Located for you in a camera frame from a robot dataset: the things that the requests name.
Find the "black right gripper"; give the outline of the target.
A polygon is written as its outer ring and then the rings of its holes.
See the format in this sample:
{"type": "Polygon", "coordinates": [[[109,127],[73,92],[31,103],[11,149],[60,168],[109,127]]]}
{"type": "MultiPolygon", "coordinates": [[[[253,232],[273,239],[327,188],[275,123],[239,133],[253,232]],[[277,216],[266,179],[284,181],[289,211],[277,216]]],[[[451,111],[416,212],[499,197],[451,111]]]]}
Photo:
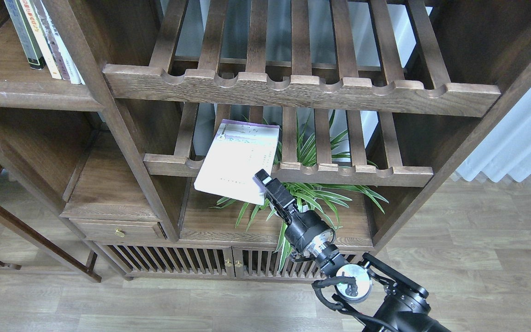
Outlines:
{"type": "MultiPolygon", "coordinates": [[[[255,178],[260,185],[265,188],[267,198],[274,198],[275,200],[282,201],[283,199],[289,199],[292,196],[288,189],[286,189],[286,187],[284,187],[284,185],[282,185],[278,179],[272,179],[268,172],[266,172],[264,169],[261,169],[255,173],[255,178]]],[[[287,225],[291,225],[295,222],[298,222],[299,224],[302,223],[300,214],[298,217],[295,217],[291,223],[285,223],[287,225]]]]}

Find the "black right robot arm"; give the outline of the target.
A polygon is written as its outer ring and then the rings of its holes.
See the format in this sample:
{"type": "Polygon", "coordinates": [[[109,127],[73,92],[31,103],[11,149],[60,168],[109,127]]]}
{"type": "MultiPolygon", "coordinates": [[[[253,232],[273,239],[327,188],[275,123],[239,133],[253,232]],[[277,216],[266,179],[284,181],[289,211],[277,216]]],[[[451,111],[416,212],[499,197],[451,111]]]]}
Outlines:
{"type": "Polygon", "coordinates": [[[282,217],[284,237],[295,262],[314,261],[326,275],[312,283],[319,301],[333,311],[350,315],[365,332],[445,332],[447,328],[429,316],[428,291],[371,254],[350,263],[334,244],[335,231],[313,210],[301,211],[295,196],[265,170],[256,173],[265,195],[282,217]],[[383,285],[386,296],[374,316],[360,313],[352,304],[364,301],[372,281],[383,285]]]}

